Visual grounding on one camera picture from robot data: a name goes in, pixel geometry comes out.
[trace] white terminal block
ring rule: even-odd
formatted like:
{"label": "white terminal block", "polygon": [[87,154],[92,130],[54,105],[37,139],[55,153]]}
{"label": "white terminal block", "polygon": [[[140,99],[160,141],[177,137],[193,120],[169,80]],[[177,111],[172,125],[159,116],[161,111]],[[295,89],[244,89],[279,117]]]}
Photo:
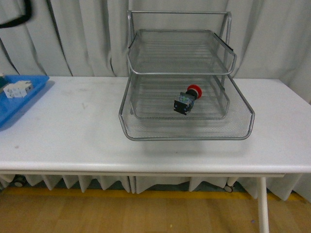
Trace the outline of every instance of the white terminal block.
{"label": "white terminal block", "polygon": [[3,90],[7,98],[23,98],[33,90],[31,81],[18,81],[8,84]]}

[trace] metal mesh tray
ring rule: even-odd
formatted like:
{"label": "metal mesh tray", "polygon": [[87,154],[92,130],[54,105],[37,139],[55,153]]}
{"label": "metal mesh tray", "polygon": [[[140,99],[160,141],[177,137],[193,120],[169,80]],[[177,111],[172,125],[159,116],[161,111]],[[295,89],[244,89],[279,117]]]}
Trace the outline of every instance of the metal mesh tray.
{"label": "metal mesh tray", "polygon": [[[175,98],[189,84],[202,97],[186,116],[173,110]],[[137,75],[131,73],[119,118],[125,135],[147,140],[243,140],[255,113],[230,76]]]}
{"label": "metal mesh tray", "polygon": [[136,74],[226,75],[236,54],[209,30],[139,30],[128,52]]}

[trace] black cable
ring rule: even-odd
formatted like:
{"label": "black cable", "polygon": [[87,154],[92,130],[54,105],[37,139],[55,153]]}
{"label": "black cable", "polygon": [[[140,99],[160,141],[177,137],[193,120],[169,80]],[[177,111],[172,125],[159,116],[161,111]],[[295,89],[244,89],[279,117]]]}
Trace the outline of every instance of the black cable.
{"label": "black cable", "polygon": [[9,22],[0,24],[0,28],[11,28],[27,22],[33,15],[31,0],[24,0],[25,14]]}

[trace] table top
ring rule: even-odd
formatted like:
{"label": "table top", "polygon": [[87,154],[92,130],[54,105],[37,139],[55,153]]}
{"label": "table top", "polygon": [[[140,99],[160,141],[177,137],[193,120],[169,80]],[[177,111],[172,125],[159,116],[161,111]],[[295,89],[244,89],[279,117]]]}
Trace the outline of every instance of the table top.
{"label": "table top", "polygon": [[122,174],[311,172],[311,106],[278,80],[235,79],[255,111],[243,141],[135,142],[118,112],[127,78],[51,77],[0,128],[0,171]]}

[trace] yellow floor stripe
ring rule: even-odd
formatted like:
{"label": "yellow floor stripe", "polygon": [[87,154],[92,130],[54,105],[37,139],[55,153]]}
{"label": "yellow floor stripe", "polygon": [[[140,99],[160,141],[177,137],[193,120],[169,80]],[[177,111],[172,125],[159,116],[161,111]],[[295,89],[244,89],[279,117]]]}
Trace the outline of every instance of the yellow floor stripe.
{"label": "yellow floor stripe", "polygon": [[[99,198],[174,198],[174,199],[253,199],[248,193],[240,192],[182,192],[182,191],[144,191],[140,194],[127,193],[125,190],[100,190],[87,189],[82,193],[80,189],[33,187],[8,187],[2,195],[29,195],[29,196],[55,196],[55,197],[99,197]],[[268,193],[268,200],[280,200],[276,195]],[[293,193],[288,200],[305,200],[300,195]]]}

